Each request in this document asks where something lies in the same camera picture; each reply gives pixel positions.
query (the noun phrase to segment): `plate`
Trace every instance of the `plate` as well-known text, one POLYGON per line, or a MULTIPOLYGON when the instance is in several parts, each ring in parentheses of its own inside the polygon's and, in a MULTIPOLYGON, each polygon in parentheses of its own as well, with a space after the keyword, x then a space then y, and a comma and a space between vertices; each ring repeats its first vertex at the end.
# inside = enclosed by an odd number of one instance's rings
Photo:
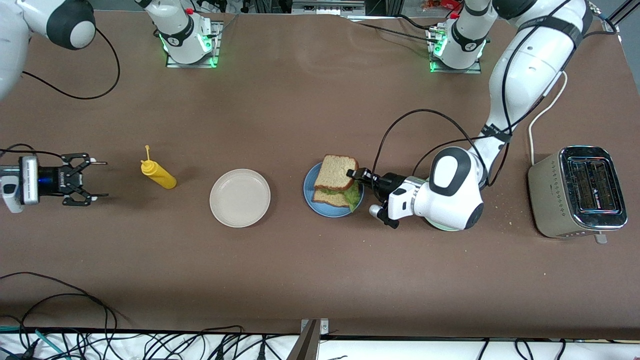
MULTIPOLYGON (((340 217, 349 215, 351 213, 349 208, 340 208, 338 206, 331 206, 323 202, 312 201, 312 199, 314 198, 314 192, 316 191, 316 189, 314 188, 314 184, 316 183, 316 179, 318 177, 318 174, 320 173, 321 166, 322 166, 322 163, 319 163, 318 165, 312 167, 311 170, 309 170, 309 173, 307 174, 307 176, 305 177, 305 183, 303 185, 303 193, 305 194, 305 200, 307 201, 307 204, 309 205, 311 210, 315 211, 316 213, 319 213, 324 217, 340 218, 340 217)), ((363 184, 359 184, 358 191, 360 192, 360 201, 358 201, 358 205, 356 206, 356 209, 358 208, 358 206, 360 206, 360 204, 362 203, 362 199, 364 198, 363 184)))
POLYGON ((269 184, 253 170, 239 168, 222 175, 211 189, 213 216, 229 227, 246 227, 260 220, 269 208, 269 184))

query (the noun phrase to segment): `white floor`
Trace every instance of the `white floor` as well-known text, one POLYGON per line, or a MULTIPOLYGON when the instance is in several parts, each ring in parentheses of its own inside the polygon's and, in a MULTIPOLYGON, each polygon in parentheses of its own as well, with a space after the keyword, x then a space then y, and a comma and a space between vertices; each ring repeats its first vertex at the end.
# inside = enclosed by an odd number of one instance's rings
MULTIPOLYGON (((116 337, 128 338, 135 334, 116 334, 116 337)), ((176 349, 184 340, 193 336, 192 334, 180 335, 178 338, 166 344, 170 350, 176 349)), ((76 345, 76 335, 66 335, 69 346, 76 345)), ((32 341, 37 337, 31 334, 29 337, 32 341)), ((204 359, 218 346, 222 340, 222 335, 206 335, 198 338, 185 349, 180 355, 184 360, 198 360, 201 358, 204 350, 204 359)), ((65 349, 65 345, 61 340, 60 334, 50 334, 47 339, 58 346, 65 349)), ((93 334, 91 341, 104 339, 103 334, 93 334)), ((123 360, 142 360, 145 353, 145 344, 151 339, 149 335, 139 335, 138 337, 128 340, 114 340, 112 347, 117 351, 123 360)), ((238 353, 247 349, 251 344, 260 343, 261 336, 254 335, 240 342, 238 353)), ((282 359, 286 359, 291 351, 297 336, 283 336, 268 340, 268 344, 282 359)), ((330 340, 320 344, 318 360, 330 360, 344 357, 345 360, 376 360, 376 359, 403 359, 403 360, 430 360, 430 359, 448 359, 448 360, 477 360, 479 351, 483 346, 482 341, 381 341, 381 340, 330 340)), ((556 359, 560 351, 561 344, 556 342, 528 342, 531 347, 535 359, 552 360, 556 359)), ((89 350, 86 355, 88 360, 96 360, 102 357, 106 343, 101 341, 95 344, 97 353, 89 350)), ((21 354, 24 347, 20 344, 17 334, 0 334, 0 347, 7 349, 14 354, 21 354)), ((523 344, 520 344, 521 351, 528 357, 528 353, 523 344)), ((160 345, 153 347, 151 352, 158 349, 152 357, 147 356, 146 359, 165 359, 169 351, 160 345)), ((227 353, 226 360, 234 358, 235 347, 225 347, 227 353)), ((249 348, 246 352, 237 357, 237 360, 256 360, 259 353, 259 345, 249 348)), ((57 351, 40 341, 36 347, 35 356, 38 359, 55 356, 57 351)), ((0 358, 7 356, 0 350, 0 358)), ((618 343, 567 343, 566 350, 561 360, 635 360, 640 358, 640 344, 618 344, 618 343)), ((112 352, 108 352, 106 359, 112 360, 117 357, 112 352)), ((172 355, 169 359, 179 360, 177 355, 172 355)), ((268 349, 266 350, 267 360, 277 360, 268 349)), ((482 360, 520 360, 520 356, 516 353, 512 341, 492 341, 488 345, 482 360)))

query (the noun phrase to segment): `blue plate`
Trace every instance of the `blue plate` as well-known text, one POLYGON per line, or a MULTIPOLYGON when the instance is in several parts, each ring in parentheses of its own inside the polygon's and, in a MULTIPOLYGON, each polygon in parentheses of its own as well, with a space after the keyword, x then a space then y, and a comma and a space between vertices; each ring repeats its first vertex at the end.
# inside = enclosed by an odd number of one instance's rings
MULTIPOLYGON (((349 215, 351 213, 349 208, 339 208, 337 206, 331 206, 323 202, 312 201, 312 199, 314 198, 314 192, 316 191, 316 189, 314 188, 314 184, 316 183, 316 179, 318 177, 318 174, 320 173, 321 166, 322 163, 319 163, 318 165, 312 167, 305 177, 305 184, 302 190, 305 194, 305 200, 307 201, 307 204, 309 205, 311 210, 319 213, 324 217, 340 218, 349 215)), ((360 201, 358 201, 358 205, 356 206, 356 208, 360 206, 360 204, 362 203, 362 199, 364 198, 364 185, 360 184, 359 187, 360 188, 358 190, 360 191, 360 201)))

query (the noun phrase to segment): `sandwich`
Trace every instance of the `sandwich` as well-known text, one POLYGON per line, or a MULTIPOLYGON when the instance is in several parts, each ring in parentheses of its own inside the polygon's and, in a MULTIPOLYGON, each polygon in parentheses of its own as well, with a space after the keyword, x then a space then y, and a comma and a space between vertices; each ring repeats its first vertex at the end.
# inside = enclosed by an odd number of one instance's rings
POLYGON ((353 212, 360 202, 360 189, 358 183, 347 176, 347 170, 357 168, 358 161, 350 156, 325 155, 312 200, 353 212))

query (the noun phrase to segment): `mounting plate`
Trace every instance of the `mounting plate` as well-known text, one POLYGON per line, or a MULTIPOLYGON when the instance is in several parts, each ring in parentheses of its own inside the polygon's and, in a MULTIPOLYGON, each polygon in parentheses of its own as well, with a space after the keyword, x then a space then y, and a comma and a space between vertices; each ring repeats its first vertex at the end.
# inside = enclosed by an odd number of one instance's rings
MULTIPOLYGON (((329 319, 319 319, 320 320, 320 335, 327 335, 329 333, 329 319)), ((302 319, 302 324, 300 325, 300 332, 305 329, 307 323, 309 323, 310 319, 302 319)))

